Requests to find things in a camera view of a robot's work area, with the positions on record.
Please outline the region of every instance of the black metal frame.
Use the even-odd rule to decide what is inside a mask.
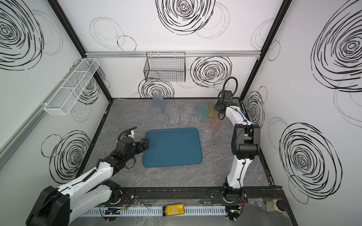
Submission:
[[[87,57],[85,55],[86,51],[82,45],[82,43],[80,42],[78,36],[76,35],[72,25],[70,24],[67,16],[65,15],[63,9],[61,8],[61,6],[59,5],[57,0],[48,0],[49,5],[51,6],[51,8],[53,9],[55,15],[58,17],[59,21],[61,22],[61,24],[63,25],[64,29],[66,30],[70,40],[73,42],[75,48],[78,50],[80,56],[83,57]],[[94,79],[96,80],[96,82],[98,83],[99,87],[101,88],[101,90],[103,91],[104,95],[106,96],[107,100],[109,102],[112,101],[112,96],[109,93],[107,87],[104,85],[101,77],[99,76],[98,72],[96,71],[95,74],[93,75]]]
[[[95,144],[96,144],[96,142],[97,142],[97,139],[98,139],[99,134],[101,133],[102,127],[103,127],[103,125],[104,125],[104,122],[106,121],[106,118],[107,118],[107,116],[108,116],[109,110],[111,109],[111,106],[112,106],[113,102],[114,102],[114,99],[112,99],[112,100],[108,103],[108,106],[107,106],[107,108],[106,108],[106,111],[105,111],[104,114],[103,114],[103,117],[102,117],[102,119],[101,119],[101,122],[99,123],[98,128],[97,128],[97,130],[96,130],[96,132],[95,132],[95,134],[94,134],[94,136],[93,136],[93,139],[92,139],[92,141],[90,142],[90,145],[89,145],[89,147],[88,147],[88,149],[87,149],[87,152],[85,153],[85,156],[84,156],[84,158],[83,158],[83,160],[82,160],[82,163],[80,164],[79,170],[78,170],[78,172],[77,172],[77,174],[76,174],[76,176],[75,176],[76,178],[79,177],[80,175],[82,175],[82,173],[83,173],[83,171],[84,171],[85,165],[87,164],[88,159],[89,159],[89,157],[90,157],[90,155],[91,155],[91,153],[92,153],[92,151],[93,151],[93,148],[94,148],[94,146],[95,146]]]
[[[273,22],[273,25],[269,31],[269,34],[268,36],[266,37],[266,40],[264,42],[264,45],[263,47],[261,48],[261,54],[260,54],[260,58],[256,60],[255,64],[254,64],[254,67],[249,75],[249,78],[244,86],[244,89],[240,95],[240,99],[241,101],[244,100],[245,96],[247,95],[248,93],[248,90],[251,86],[251,84],[253,83],[253,80],[256,76],[256,74],[258,73],[259,71],[259,68],[261,66],[261,63],[263,62],[265,56],[267,55],[268,53],[268,50],[270,48],[270,45],[272,44],[273,42],[273,39],[274,39],[274,36],[276,35],[276,33],[278,32],[278,29],[280,27],[280,24],[282,23],[283,19],[284,19],[284,16],[285,14],[287,13],[288,9],[289,9],[289,6],[290,4],[292,3],[293,0],[283,0],[283,3],[282,5],[280,6],[279,8],[279,11],[278,11],[278,14],[277,16],[275,17],[275,20]]]
[[[69,35],[71,41],[73,42],[74,46],[77,48],[79,54],[82,57],[86,57],[85,49],[82,46],[79,38],[77,37],[76,33],[74,32],[70,22],[68,21],[67,17],[65,16],[65,13],[63,12],[62,8],[60,7],[57,0],[48,0],[50,6],[52,7],[53,11],[57,15],[58,19],[62,23],[64,29],[66,30],[67,34]],[[272,25],[272,28],[266,38],[266,41],[261,49],[261,55],[260,58],[256,61],[252,72],[247,80],[247,83],[241,93],[240,96],[240,105],[242,106],[244,112],[245,108],[242,104],[243,99],[245,98],[254,78],[257,74],[260,65],[262,61],[264,60],[268,49],[273,41],[273,38],[278,31],[278,28],[291,4],[292,0],[284,0],[278,14],[276,16],[276,19],[274,20],[274,23]],[[96,130],[96,133],[91,141],[91,144],[87,150],[87,153],[82,161],[82,164],[78,170],[78,173],[76,177],[80,176],[83,173],[83,170],[85,168],[86,163],[88,162],[89,156],[94,148],[94,145],[98,139],[98,136],[100,134],[100,131],[104,125],[104,122],[108,116],[108,112],[113,104],[114,98],[111,97],[110,93],[108,92],[108,89],[104,85],[102,79],[100,78],[99,74],[96,72],[94,74],[94,78],[99,84],[100,88],[102,89],[103,93],[105,94],[106,98],[109,101],[108,107],[102,117],[102,120]],[[189,99],[215,99],[215,98],[189,98]],[[280,199],[284,200],[288,204],[288,214],[290,216],[290,219],[292,221],[292,224],[294,226],[297,226],[297,222],[294,218],[292,209],[290,208],[290,205],[288,203],[288,200],[284,194],[283,188],[281,186],[276,186],[275,182],[273,180],[272,174],[269,170],[269,167],[267,165],[267,162],[265,160],[264,154],[262,150],[259,152],[259,158],[262,163],[262,166],[264,168],[264,172],[266,174],[266,177],[268,179],[270,186],[260,186],[260,187],[243,187],[242,196],[245,198],[245,202],[248,202],[248,199],[257,199],[262,198],[263,201],[271,200],[271,199]],[[235,203],[227,203],[223,199],[222,191],[223,187],[167,187],[167,188],[121,188],[124,195],[127,196],[130,200],[130,204],[133,204],[134,200],[147,200],[147,202],[152,202],[152,200],[175,200],[175,199],[198,199],[202,202],[202,204],[222,204],[225,206],[238,206],[239,202],[237,204]],[[126,200],[122,200],[117,205],[121,206],[124,203],[126,203]]]

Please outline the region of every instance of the black wire basket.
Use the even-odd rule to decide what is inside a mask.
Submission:
[[[144,78],[158,78],[167,82],[185,82],[185,52],[147,52]]]

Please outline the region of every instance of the white cable tray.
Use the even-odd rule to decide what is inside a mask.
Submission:
[[[83,213],[80,217],[162,217],[162,206],[128,207],[118,214],[107,214],[108,207],[94,207]],[[185,214],[180,216],[225,216],[225,206],[185,206]]]
[[[82,59],[45,105],[44,110],[50,115],[68,115],[98,67],[96,58]]]

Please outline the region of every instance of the black spiral drawing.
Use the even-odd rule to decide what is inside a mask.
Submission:
[[[229,23],[229,10],[223,4],[215,3],[210,20],[205,26],[198,29],[196,34],[201,38],[214,39],[224,33]]]
[[[101,92],[95,78],[88,72],[84,75],[79,85],[75,89],[75,94],[79,96],[78,101],[85,105],[92,105],[98,100]]]
[[[32,10],[31,13],[37,19],[44,37],[43,53],[47,55],[55,55],[60,53],[63,48],[63,35],[58,24],[46,13],[38,10]]]
[[[97,72],[106,87],[109,88],[110,83],[106,80],[104,71],[98,67]],[[88,72],[84,75],[83,79],[80,81],[79,86],[75,89],[75,93],[80,95],[78,101],[85,105],[94,104],[98,100],[99,96],[103,94],[102,89],[98,85],[95,78]]]
[[[42,57],[43,33],[23,1],[0,0],[0,68],[33,68]]]
[[[92,105],[85,105],[82,102],[77,102],[72,107],[70,112],[76,122],[83,123],[91,116]]]
[[[101,80],[103,81],[104,85],[106,86],[107,89],[109,89],[111,87],[111,83],[106,79],[106,74],[104,73],[104,71],[101,69],[101,67],[98,67],[97,69],[98,75],[101,78]],[[99,87],[98,91],[103,94],[102,89]]]
[[[201,87],[223,85],[231,76],[232,63],[228,57],[198,57],[191,65],[191,78]]]
[[[341,162],[333,145],[315,127],[307,123],[288,126],[280,138],[279,154],[290,191],[300,203],[325,199],[339,189]]]
[[[280,138],[282,137],[282,134],[287,127],[288,127],[288,124],[282,118],[274,117],[269,121],[268,137],[269,137],[269,141],[270,141],[271,145],[273,145],[273,147],[276,150],[279,150],[279,148],[281,147],[279,145]]]
[[[155,0],[163,26],[178,35],[203,28],[210,20],[215,0]]]
[[[250,39],[250,44],[254,49],[261,50],[266,40],[266,37],[269,33],[269,30],[273,25],[274,20],[275,18],[266,20],[255,29]],[[279,40],[282,37],[284,27],[285,27],[285,22],[283,20],[268,50],[268,60],[270,61],[275,60],[279,56],[280,53]]]
[[[343,92],[362,92],[362,1],[347,1],[328,20],[311,52],[315,79]]]
[[[265,86],[261,86],[259,91],[252,91],[245,102],[245,108],[250,121],[254,124],[258,124],[260,128],[263,126],[265,120],[264,103],[267,97],[268,92]]]
[[[175,95],[171,83],[158,78],[142,80],[138,85],[138,92],[142,98],[153,98],[154,96],[170,98]]]
[[[121,49],[123,51],[135,51],[137,43],[130,36],[124,35],[121,26],[112,18],[109,17],[96,17],[90,25],[89,31],[93,39],[103,47],[109,49]]]
[[[270,48],[268,50],[268,60],[273,61],[275,60],[280,53],[280,43],[275,40],[271,43]]]
[[[49,172],[53,180],[64,184],[76,175],[91,139],[82,131],[74,130],[65,136],[53,134],[43,141],[41,154],[49,158]]]

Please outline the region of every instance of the white wire basket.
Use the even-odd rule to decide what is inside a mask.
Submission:
[[[96,58],[84,58],[45,105],[50,115],[68,115],[99,67]]]

